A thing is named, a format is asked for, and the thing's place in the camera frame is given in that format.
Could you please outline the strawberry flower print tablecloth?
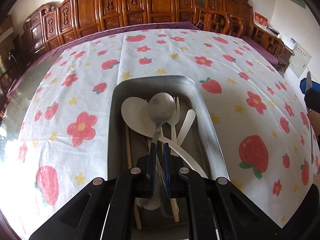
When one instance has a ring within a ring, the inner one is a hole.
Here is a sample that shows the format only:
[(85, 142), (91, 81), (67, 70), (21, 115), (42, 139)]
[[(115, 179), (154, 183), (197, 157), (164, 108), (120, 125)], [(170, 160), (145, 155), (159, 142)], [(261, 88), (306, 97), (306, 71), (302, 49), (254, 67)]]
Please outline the strawberry flower print tablecloth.
[(153, 29), (65, 50), (32, 93), (1, 166), (1, 210), (22, 239), (113, 167), (107, 139), (115, 87), (163, 75), (195, 81), (231, 181), (279, 226), (289, 221), (319, 169), (304, 104), (239, 38)]

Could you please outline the wooden side cabinet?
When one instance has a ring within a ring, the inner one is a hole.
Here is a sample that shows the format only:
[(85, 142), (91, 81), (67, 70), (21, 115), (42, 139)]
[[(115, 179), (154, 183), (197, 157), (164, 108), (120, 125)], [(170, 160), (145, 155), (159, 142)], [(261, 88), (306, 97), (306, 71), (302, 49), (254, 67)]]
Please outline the wooden side cabinet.
[(290, 57), (294, 56), (295, 53), (291, 49), (284, 47), (282, 54), (278, 57), (279, 66), (282, 68), (283, 72), (285, 72), (290, 64)]

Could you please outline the light wooden chopstick pair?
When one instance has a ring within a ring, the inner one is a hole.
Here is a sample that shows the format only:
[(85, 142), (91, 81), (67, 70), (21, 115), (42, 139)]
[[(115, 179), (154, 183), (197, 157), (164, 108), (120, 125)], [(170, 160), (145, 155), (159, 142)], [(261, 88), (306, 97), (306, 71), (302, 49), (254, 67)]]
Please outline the light wooden chopstick pair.
[(178, 208), (178, 204), (177, 204), (177, 200), (175, 198), (172, 198), (170, 200), (171, 202), (171, 208), (172, 208), (172, 214), (174, 217), (174, 221), (177, 223), (180, 221), (180, 217), (179, 217), (179, 208)]

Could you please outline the red greeting card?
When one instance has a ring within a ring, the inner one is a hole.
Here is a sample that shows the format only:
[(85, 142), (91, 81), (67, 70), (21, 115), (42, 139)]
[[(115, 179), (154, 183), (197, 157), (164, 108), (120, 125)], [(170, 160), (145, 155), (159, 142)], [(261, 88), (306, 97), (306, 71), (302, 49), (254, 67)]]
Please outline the red greeting card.
[(253, 12), (253, 22), (261, 29), (266, 29), (268, 25), (268, 19), (256, 11)]

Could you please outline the large white ladle spoon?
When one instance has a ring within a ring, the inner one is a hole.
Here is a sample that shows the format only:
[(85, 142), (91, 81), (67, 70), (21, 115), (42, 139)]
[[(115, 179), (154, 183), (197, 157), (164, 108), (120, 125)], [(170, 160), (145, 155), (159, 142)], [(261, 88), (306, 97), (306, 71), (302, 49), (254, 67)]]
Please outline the large white ladle spoon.
[[(155, 124), (151, 121), (148, 114), (148, 103), (138, 97), (129, 97), (124, 100), (121, 106), (121, 114), (125, 124), (133, 131), (146, 136), (153, 137)], [(160, 135), (158, 140), (162, 143), (168, 143), (169, 147), (175, 151), (189, 166), (202, 177), (207, 178), (202, 167), (189, 155), (181, 146), (172, 140)]]

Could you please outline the white plastic fork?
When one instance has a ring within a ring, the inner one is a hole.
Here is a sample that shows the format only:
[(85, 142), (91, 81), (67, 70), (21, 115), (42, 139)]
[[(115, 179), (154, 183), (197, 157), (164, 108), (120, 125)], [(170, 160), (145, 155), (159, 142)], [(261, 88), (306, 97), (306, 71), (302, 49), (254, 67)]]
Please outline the white plastic fork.
[(180, 102), (178, 97), (174, 97), (174, 100), (175, 100), (175, 113), (173, 114), (171, 119), (168, 121), (168, 124), (171, 127), (171, 140), (174, 143), (177, 143), (176, 125), (180, 120)]

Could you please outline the carved wooden long bench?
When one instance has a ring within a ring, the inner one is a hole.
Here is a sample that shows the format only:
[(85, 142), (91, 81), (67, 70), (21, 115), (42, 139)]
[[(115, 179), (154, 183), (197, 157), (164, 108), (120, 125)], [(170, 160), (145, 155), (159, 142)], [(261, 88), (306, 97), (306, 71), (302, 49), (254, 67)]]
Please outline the carved wooden long bench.
[(22, 47), (37, 58), (66, 43), (109, 29), (193, 21), (196, 0), (63, 0), (44, 4), (23, 24)]

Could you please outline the metal fork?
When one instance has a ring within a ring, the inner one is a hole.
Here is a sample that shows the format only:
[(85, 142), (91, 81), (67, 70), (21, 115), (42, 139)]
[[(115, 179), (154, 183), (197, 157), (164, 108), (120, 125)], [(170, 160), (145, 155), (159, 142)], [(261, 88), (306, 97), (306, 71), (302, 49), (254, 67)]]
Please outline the metal fork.
[(161, 212), (165, 218), (173, 218), (172, 206), (170, 198), (167, 196), (167, 188), (165, 185), (164, 168), (160, 163), (158, 154), (156, 154), (156, 181), (159, 192)]

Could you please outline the silver metal spoon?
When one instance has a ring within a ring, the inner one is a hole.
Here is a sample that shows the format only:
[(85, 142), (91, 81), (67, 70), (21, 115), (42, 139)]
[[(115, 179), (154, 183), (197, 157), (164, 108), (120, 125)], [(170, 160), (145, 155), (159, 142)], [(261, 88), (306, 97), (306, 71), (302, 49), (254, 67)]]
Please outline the silver metal spoon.
[(159, 137), (159, 130), (162, 125), (169, 121), (175, 113), (175, 102), (173, 97), (165, 92), (157, 93), (148, 103), (148, 114), (151, 121), (155, 124), (152, 143), (149, 151), (149, 159), (146, 176), (148, 179), (148, 194), (153, 197), (156, 181), (156, 154)]

